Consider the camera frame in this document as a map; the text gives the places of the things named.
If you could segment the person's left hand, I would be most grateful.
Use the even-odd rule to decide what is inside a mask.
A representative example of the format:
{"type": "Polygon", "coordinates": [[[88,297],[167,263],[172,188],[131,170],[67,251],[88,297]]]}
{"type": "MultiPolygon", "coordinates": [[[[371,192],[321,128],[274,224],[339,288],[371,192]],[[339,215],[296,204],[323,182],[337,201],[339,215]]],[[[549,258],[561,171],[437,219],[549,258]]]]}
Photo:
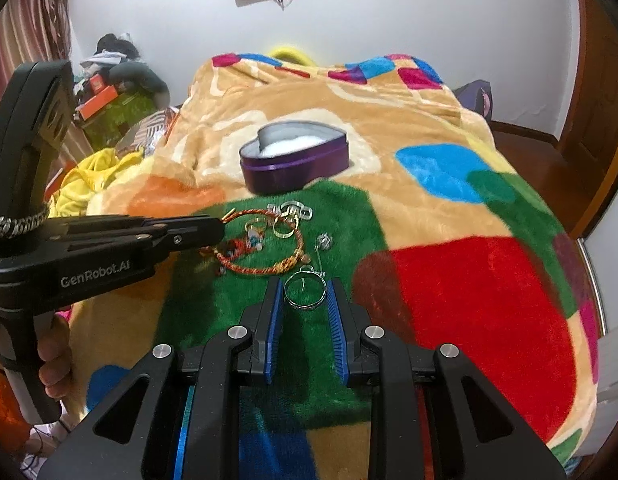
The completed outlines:
{"type": "Polygon", "coordinates": [[[54,400],[65,398],[72,387],[72,353],[69,347],[69,325],[55,314],[50,328],[38,341],[42,366],[39,378],[46,394],[54,400]]]}

